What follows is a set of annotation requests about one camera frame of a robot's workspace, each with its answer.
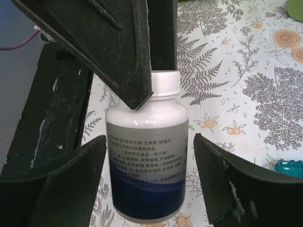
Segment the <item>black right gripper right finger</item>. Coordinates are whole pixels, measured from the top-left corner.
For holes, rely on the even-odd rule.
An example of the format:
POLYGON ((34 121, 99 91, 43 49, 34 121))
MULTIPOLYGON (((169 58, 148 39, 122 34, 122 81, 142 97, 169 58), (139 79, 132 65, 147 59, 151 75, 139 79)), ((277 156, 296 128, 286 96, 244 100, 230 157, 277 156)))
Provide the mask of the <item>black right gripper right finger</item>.
POLYGON ((301 227, 303 180, 270 171, 201 134, 194 152, 209 224, 214 227, 301 227))

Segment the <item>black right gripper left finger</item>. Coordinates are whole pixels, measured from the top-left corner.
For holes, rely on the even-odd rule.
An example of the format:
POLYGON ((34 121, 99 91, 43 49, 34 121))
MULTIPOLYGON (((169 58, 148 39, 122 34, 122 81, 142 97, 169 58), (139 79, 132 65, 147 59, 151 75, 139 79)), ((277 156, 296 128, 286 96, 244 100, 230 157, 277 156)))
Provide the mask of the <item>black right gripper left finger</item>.
POLYGON ((106 154, 98 136, 38 167, 0 179, 2 227, 87 227, 106 154))

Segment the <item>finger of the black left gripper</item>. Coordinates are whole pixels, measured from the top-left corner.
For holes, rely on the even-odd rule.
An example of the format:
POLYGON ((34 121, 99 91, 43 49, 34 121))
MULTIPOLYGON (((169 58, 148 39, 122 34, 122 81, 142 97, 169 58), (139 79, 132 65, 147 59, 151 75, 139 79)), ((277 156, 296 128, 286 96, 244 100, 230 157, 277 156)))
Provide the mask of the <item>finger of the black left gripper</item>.
POLYGON ((152 95, 145 0, 16 0, 14 5, 87 65, 131 109, 152 95))
POLYGON ((149 0, 148 24, 152 70, 177 69, 177 0, 149 0))

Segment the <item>teal weekly pill organizer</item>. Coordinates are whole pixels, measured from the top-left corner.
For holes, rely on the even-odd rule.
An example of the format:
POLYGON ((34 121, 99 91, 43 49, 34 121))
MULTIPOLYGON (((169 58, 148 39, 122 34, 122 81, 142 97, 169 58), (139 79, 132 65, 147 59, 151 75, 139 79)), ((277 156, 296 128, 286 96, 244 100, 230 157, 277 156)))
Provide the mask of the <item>teal weekly pill organizer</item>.
POLYGON ((275 171, 285 175, 303 178, 303 161, 281 159, 275 164, 275 171))

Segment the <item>white pill bottle blue label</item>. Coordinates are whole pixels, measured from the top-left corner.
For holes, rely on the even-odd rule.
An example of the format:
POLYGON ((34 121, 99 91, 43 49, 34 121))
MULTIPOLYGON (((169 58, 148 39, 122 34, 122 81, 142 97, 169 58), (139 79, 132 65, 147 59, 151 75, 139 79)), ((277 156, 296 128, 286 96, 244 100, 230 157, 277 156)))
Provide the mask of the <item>white pill bottle blue label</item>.
POLYGON ((189 115, 176 101, 180 73, 154 70, 151 82, 140 109, 119 100, 105 116, 113 206, 139 224, 171 218, 186 189, 189 115))

